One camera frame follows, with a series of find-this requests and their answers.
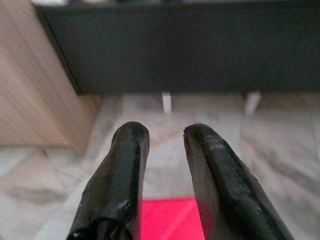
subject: wooden cabinet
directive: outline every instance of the wooden cabinet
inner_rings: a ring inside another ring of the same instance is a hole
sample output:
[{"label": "wooden cabinet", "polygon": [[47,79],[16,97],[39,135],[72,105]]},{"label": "wooden cabinet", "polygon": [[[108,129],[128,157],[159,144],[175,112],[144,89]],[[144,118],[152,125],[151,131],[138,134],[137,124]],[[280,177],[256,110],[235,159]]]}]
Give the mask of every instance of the wooden cabinet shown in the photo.
[{"label": "wooden cabinet", "polygon": [[86,150],[101,99],[77,96],[30,0],[3,0],[0,145]]}]

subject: furniture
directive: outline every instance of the furniture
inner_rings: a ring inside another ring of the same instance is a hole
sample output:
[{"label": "furniture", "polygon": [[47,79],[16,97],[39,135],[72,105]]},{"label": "furniture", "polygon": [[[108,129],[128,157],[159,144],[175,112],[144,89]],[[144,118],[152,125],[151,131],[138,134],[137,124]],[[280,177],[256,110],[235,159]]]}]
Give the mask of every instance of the furniture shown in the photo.
[{"label": "furniture", "polygon": [[129,0],[35,6],[79,95],[320,90],[309,0]]},{"label": "furniture", "polygon": [[30,0],[4,0],[1,13],[1,146],[86,151],[101,98],[77,96]]}]

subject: white cabinet leg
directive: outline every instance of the white cabinet leg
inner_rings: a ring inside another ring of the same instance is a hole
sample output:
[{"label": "white cabinet leg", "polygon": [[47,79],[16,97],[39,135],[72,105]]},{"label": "white cabinet leg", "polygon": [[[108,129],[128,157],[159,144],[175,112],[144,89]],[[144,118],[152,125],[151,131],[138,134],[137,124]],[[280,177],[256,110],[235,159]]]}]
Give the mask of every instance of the white cabinet leg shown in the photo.
[{"label": "white cabinet leg", "polygon": [[32,0],[32,3],[39,6],[65,6],[69,0]]},{"label": "white cabinet leg", "polygon": [[170,114],[172,112],[170,92],[162,92],[162,104],[164,113]]},{"label": "white cabinet leg", "polygon": [[248,92],[246,95],[244,108],[243,108],[244,115],[252,116],[257,109],[260,99],[261,99],[261,94],[259,91]]}]

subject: marble floor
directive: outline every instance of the marble floor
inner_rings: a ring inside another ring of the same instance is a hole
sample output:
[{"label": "marble floor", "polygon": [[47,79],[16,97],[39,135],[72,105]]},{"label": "marble floor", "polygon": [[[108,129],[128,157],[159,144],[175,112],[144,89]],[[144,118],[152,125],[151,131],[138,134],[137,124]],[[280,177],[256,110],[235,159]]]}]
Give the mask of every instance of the marble floor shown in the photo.
[{"label": "marble floor", "polygon": [[145,199],[193,196],[183,130],[214,128],[258,178],[296,240],[320,240],[320,94],[268,94],[253,116],[238,94],[106,97],[84,156],[62,147],[0,148],[0,240],[63,240],[82,191],[114,131],[138,121],[150,133]]}]

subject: dark gray cabinet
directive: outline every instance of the dark gray cabinet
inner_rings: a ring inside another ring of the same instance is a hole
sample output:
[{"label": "dark gray cabinet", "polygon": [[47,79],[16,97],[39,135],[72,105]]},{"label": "dark gray cabinet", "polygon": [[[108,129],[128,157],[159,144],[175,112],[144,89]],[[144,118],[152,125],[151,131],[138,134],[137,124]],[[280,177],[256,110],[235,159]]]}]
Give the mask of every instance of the dark gray cabinet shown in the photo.
[{"label": "dark gray cabinet", "polygon": [[79,94],[320,90],[314,2],[36,9]]}]

